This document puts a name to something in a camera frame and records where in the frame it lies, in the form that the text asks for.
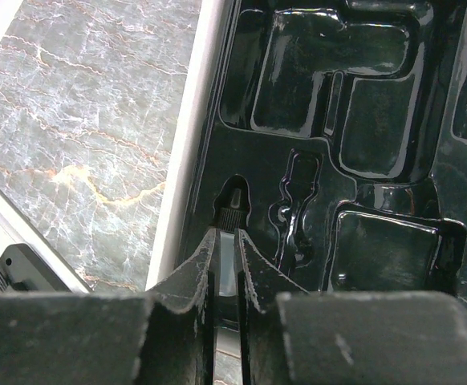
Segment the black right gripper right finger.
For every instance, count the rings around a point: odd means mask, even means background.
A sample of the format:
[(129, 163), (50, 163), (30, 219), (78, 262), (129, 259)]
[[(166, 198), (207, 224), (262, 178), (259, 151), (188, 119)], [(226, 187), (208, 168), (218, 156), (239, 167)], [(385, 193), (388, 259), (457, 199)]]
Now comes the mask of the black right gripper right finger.
[(246, 384), (467, 384), (467, 309), (432, 291), (309, 292), (234, 235)]

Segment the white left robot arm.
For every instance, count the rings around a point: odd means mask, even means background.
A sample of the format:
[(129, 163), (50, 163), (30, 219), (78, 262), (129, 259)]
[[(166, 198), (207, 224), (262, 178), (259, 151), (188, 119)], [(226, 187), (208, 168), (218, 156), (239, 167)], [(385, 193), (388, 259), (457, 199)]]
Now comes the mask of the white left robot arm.
[(0, 257), (0, 293), (12, 291), (70, 292), (70, 289), (26, 244), (6, 247)]

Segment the white cardboard clipper box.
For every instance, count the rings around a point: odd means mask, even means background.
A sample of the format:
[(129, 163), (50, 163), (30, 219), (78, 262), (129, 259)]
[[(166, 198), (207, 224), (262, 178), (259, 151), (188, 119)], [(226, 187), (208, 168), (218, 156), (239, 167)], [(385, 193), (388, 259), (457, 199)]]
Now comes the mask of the white cardboard clipper box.
[(173, 140), (145, 289), (174, 269), (193, 183), (201, 130), (232, 1), (203, 1)]

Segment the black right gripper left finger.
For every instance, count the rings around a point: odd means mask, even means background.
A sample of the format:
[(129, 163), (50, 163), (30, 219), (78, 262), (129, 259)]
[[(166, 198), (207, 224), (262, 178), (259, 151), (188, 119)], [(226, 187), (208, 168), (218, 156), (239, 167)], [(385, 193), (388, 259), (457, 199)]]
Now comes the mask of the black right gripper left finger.
[(0, 384), (210, 384), (220, 234), (142, 294), (0, 294)]

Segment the black plastic box tray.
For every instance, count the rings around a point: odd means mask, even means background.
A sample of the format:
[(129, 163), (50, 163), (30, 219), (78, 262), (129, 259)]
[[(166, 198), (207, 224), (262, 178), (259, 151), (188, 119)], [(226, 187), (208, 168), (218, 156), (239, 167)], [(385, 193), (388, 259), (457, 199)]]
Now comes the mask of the black plastic box tray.
[(178, 248), (467, 302), (467, 1), (229, 1)]

